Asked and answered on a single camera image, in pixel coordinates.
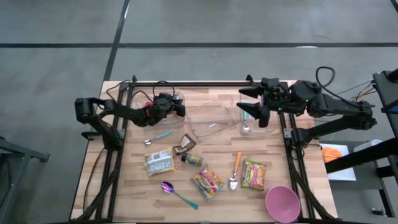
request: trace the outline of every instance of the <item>wooden table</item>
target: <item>wooden table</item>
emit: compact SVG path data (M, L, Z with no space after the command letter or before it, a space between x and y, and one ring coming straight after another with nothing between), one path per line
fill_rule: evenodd
M109 98L105 91L118 82L104 82L101 98ZM123 162L119 178L114 222L273 222L274 219L267 213L264 199L272 187L283 185L290 187L290 177L287 168L284 141L280 130L280 121L276 113L272 114L269 126L266 129L257 128L258 123L249 120L252 133L242 135L241 110L236 107L239 101L256 101L238 93L238 87L179 87L177 94L184 98L187 107L187 116L179 118L169 116L154 127L140 128L129 122L124 145ZM152 88L135 88L143 90L152 96ZM156 92L170 88L156 88ZM110 91L116 98L117 90ZM146 102L141 93L137 94L131 107L137 108ZM107 116L105 121L111 123L113 117ZM296 120L297 126L309 128L314 126L313 119L304 114ZM143 145L145 139L171 129L171 135L152 143ZM207 201L193 185L190 178L199 170L199 167L184 164L180 156L175 158L176 171L160 174L149 178L144 166L144 154L161 151L170 146L179 145L181 137L188 133L198 143L190 154L204 158L215 173L221 177L226 185L218 195ZM72 218L82 213L83 195L95 159L103 148L101 139L91 141L87 148L85 162L81 173ZM228 189L228 179L233 174L236 153L242 152L242 159L238 170L239 184L236 190ZM241 189L243 159L261 162L267 166L264 191ZM90 184L87 196L87 205L98 193L103 173L105 153L101 155L95 174ZM318 146L309 146L305 150L305 167L311 191L326 208L337 217L335 203ZM160 188L162 181L171 182L176 191L199 205L194 210L176 195L170 195ZM303 192L300 192L304 217L308 217L305 208ZM103 216L108 211L109 197L105 198Z

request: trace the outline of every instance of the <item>purple spoon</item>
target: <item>purple spoon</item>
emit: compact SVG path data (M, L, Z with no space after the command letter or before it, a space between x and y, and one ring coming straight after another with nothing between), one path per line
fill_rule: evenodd
M176 194L177 196L179 196L182 200L184 200L184 201L186 201L188 204L190 204L190 205L192 206L192 208L198 209L199 206L198 206L197 204L195 204L195 203L189 201L188 199L186 199L186 198L184 198L183 196L181 196L181 195L179 195L178 193L176 193L176 191L174 191L173 185L170 184L169 182L163 181L163 182L161 183L161 186L162 186L163 190L164 190L166 193L168 193L168 194L169 194L169 193L175 193L175 194Z

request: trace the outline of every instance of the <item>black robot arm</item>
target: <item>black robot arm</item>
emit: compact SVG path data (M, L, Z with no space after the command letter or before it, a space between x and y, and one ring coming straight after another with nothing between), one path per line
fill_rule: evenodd
M286 130L296 146L306 147L314 138L341 131L343 129L367 130L376 124L372 117L373 105L366 101L348 101L334 99L322 93L322 87L309 81L297 81L288 87L286 82L278 78L263 78L260 83L239 90L240 93L257 98L261 102L238 103L237 106L259 119L259 126L266 127L270 111L280 111L300 116L305 111L310 116L320 118L327 114L340 114L342 118L315 126L310 129L295 128Z
M97 114L94 105L102 105L104 110ZM139 127L144 127L157 124L173 111L181 117L185 116L182 99L168 93L155 96L152 103L141 109L132 109L114 100L99 98L77 98L75 101L76 119L83 124L91 125L102 136L105 149L121 147L123 138L116 128L102 120L106 115L113 114L128 119Z

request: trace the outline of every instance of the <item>green snack package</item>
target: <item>green snack package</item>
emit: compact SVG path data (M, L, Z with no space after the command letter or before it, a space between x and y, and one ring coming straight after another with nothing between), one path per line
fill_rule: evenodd
M245 159L243 167L242 188L251 188L264 190L264 177L266 175L266 166L259 162Z

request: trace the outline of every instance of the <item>spoon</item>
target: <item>spoon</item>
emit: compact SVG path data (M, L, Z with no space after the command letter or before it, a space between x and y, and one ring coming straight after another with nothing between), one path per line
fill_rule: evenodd
M241 155L242 155L242 152L237 153L236 161L235 161L234 175L231 178L229 178L229 189L231 189L231 190L235 190L236 186L238 186L238 181L236 180L235 176L236 176L236 171L238 171L239 162L241 161Z
M162 137L164 137L164 136L168 136L169 134L171 134L171 132L172 132L172 130L168 130L168 131L166 131L165 133L161 134L160 136L156 136L154 139L146 139L146 140L144 141L144 144L147 145L147 146L149 146L150 144L152 144L152 141L153 141L153 140L158 140L158 139L160 139L160 138L162 138Z
M243 125L242 125L242 128L243 128L243 132L245 132L245 133L250 130L249 126L248 126L248 113L246 111L243 111Z
M195 203L189 201L188 199L185 199L183 196L177 194L176 191L174 191L173 185L170 184L169 182L163 181L162 184L161 184L161 186L162 186L163 190L164 190L166 193L168 193L168 194L169 194L169 193L175 193L175 194L176 194L177 196L179 196L182 200L184 200L184 201L186 201L188 204L190 204L190 205L192 206L192 208L198 209L199 206L198 206L197 204L195 204Z

